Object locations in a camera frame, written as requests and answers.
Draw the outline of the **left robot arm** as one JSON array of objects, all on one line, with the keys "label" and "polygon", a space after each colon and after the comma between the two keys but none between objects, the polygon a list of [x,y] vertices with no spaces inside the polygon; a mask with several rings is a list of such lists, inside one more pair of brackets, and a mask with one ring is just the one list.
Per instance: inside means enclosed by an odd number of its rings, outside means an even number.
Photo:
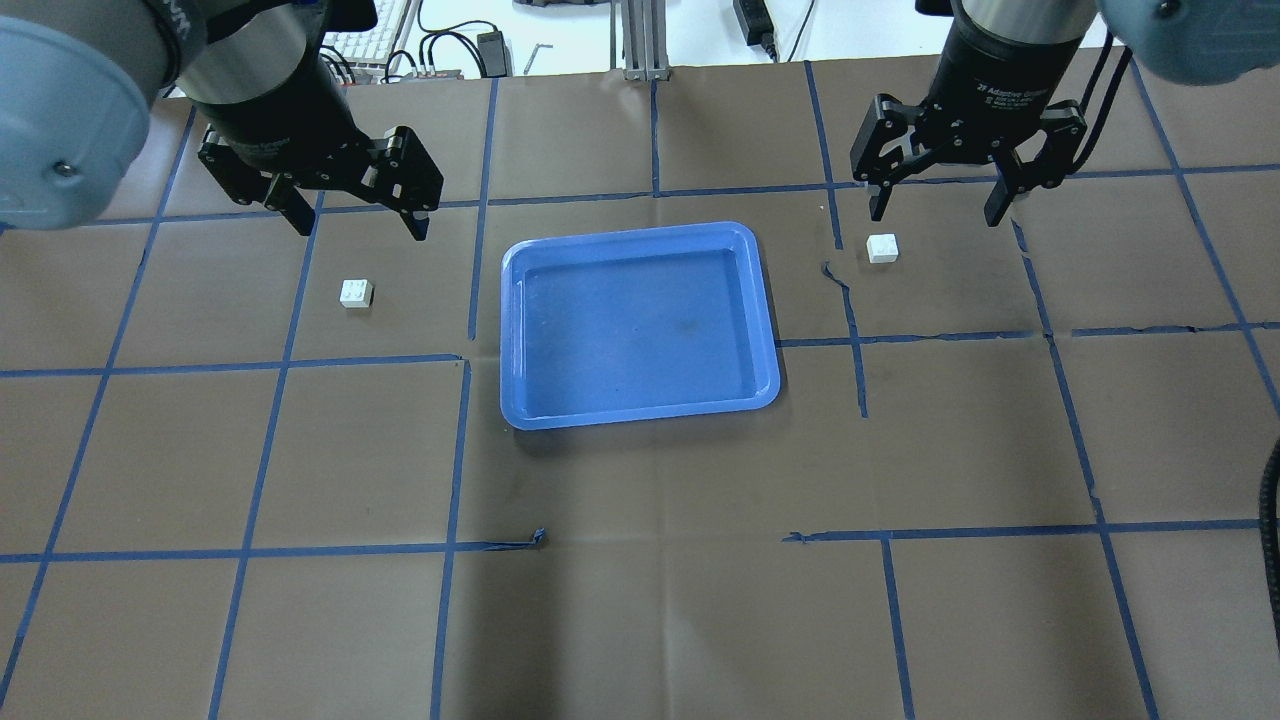
[{"label": "left robot arm", "polygon": [[370,1],[5,1],[3,224],[100,218],[175,87],[207,119],[198,159],[232,202],[307,234],[305,191],[338,191],[424,240],[440,169],[408,127],[362,132],[321,56],[328,32],[376,22]]}]

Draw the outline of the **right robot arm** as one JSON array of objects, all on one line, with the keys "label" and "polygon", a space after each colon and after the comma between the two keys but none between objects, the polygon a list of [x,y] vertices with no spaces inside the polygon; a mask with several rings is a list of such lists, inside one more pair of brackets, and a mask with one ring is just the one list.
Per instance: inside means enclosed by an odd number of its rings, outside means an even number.
[{"label": "right robot arm", "polygon": [[997,225],[1096,150],[1130,61],[1181,86],[1226,85],[1279,59],[1275,1],[919,1],[950,22],[919,104],[874,96],[850,150],[872,220],[937,165],[993,167]]}]

